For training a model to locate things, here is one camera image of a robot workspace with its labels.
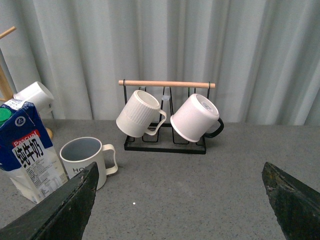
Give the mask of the right gripper dark left finger camera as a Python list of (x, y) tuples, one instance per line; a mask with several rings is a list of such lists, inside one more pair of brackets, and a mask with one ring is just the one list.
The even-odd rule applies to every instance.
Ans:
[(96, 162), (0, 230), (2, 240), (81, 240), (95, 202)]

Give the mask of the right gripper dark right finger camera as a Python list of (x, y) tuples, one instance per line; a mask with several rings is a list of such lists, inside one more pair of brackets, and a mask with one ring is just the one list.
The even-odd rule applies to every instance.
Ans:
[(320, 193), (270, 162), (262, 180), (269, 203), (287, 240), (320, 238)]

